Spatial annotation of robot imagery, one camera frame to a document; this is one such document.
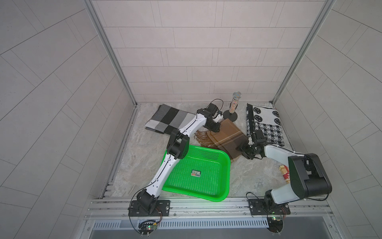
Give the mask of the circuit board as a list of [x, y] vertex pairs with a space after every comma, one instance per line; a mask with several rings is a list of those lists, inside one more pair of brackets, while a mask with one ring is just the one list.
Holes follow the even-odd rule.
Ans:
[[143, 221], [138, 224], [138, 233], [141, 235], [141, 237], [145, 235], [149, 237], [150, 234], [152, 234], [158, 228], [159, 223], [160, 222], [156, 220]]
[[274, 234], [280, 234], [284, 228], [284, 222], [281, 218], [268, 217], [268, 231]]

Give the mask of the left circuit board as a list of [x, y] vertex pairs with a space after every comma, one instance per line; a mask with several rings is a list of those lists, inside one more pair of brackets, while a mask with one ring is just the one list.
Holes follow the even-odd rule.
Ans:
[[138, 224], [138, 233], [141, 235], [141, 237], [145, 235], [149, 237], [150, 234], [152, 234], [158, 228], [159, 223], [160, 222], [156, 220], [143, 221]]

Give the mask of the red gold card box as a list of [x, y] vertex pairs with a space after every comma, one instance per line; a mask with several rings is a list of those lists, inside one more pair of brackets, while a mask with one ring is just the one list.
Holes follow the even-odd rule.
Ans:
[[286, 183], [290, 183], [290, 173], [289, 173], [289, 168], [285, 165], [281, 165], [279, 167], [279, 171], [281, 172], [284, 180], [286, 181]]

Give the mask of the aluminium mounting rail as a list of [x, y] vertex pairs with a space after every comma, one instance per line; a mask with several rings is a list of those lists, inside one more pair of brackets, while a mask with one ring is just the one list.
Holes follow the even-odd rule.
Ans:
[[[193, 197], [168, 197], [169, 215], [164, 219], [186, 218], [251, 218], [246, 197], [228, 197], [212, 202]], [[130, 198], [111, 197], [93, 199], [84, 212], [85, 220], [128, 219]], [[281, 212], [283, 219], [289, 217], [331, 217], [333, 210], [327, 201], [301, 200], [288, 204], [290, 214]]]

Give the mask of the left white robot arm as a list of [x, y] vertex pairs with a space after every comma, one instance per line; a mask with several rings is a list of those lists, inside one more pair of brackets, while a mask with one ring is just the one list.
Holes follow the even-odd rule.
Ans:
[[222, 114], [219, 108], [210, 103], [206, 108], [197, 110], [194, 118], [184, 127], [171, 132], [164, 162], [150, 184], [137, 193], [137, 203], [146, 213], [152, 214], [156, 210], [156, 203], [163, 185], [177, 163], [185, 158], [189, 151], [190, 136], [202, 126], [210, 131], [218, 132], [221, 118]]

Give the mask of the basket label sticker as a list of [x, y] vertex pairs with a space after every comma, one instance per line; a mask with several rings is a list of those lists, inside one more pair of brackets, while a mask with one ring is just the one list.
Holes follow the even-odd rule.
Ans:
[[201, 171], [198, 170], [192, 170], [192, 176], [194, 177], [201, 177]]

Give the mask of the green plastic basket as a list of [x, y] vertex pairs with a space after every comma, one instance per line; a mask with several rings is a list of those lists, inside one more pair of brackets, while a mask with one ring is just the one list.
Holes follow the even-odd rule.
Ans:
[[230, 157], [224, 151], [191, 145], [162, 190], [213, 202], [223, 201], [229, 193], [230, 166]]

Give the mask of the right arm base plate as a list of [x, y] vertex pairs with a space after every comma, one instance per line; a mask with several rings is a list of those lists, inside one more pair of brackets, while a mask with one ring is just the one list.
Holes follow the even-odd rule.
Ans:
[[269, 204], [267, 205], [263, 199], [248, 199], [249, 209], [252, 216], [258, 215], [290, 215], [288, 203], [285, 204]]

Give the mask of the right circuit board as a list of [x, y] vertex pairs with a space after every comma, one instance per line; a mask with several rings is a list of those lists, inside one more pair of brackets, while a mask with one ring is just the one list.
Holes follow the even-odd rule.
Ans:
[[280, 234], [284, 228], [284, 222], [281, 218], [268, 217], [268, 231], [274, 234]]

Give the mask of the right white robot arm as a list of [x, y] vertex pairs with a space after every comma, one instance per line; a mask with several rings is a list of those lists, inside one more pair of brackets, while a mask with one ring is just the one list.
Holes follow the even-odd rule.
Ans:
[[289, 170], [289, 184], [266, 192], [263, 199], [266, 210], [302, 199], [313, 200], [315, 196], [328, 197], [332, 192], [331, 182], [316, 154], [298, 153], [268, 142], [261, 130], [255, 130], [251, 139], [251, 143], [237, 148], [246, 159], [253, 160], [259, 155], [258, 159], [273, 159]]

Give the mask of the grey black checked scarf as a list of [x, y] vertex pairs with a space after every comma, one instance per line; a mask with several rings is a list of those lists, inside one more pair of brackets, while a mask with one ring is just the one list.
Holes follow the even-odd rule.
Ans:
[[153, 117], [145, 124], [145, 128], [154, 132], [170, 135], [174, 129], [183, 128], [192, 121], [194, 117], [195, 114], [162, 104]]

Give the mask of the black white houndstooth scarf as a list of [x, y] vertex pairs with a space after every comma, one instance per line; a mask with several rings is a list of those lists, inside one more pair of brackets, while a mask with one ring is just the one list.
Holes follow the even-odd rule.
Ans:
[[284, 146], [284, 137], [280, 116], [277, 110], [269, 107], [257, 107], [247, 104], [247, 137], [253, 145], [254, 132], [261, 130], [267, 142]]

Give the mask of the brown plaid scarf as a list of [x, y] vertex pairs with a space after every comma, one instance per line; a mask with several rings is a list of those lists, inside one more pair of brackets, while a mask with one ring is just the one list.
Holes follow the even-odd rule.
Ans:
[[248, 137], [229, 119], [221, 122], [219, 132], [197, 130], [194, 138], [201, 147], [218, 149], [227, 153], [231, 163], [242, 155], [239, 147], [249, 142]]

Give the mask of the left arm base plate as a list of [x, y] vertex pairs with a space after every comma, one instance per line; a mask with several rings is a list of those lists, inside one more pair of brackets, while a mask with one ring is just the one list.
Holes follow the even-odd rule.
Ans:
[[169, 216], [169, 210], [171, 206], [170, 200], [157, 200], [150, 206], [146, 206], [144, 203], [140, 203], [137, 200], [133, 200], [129, 206], [129, 217], [159, 217]]

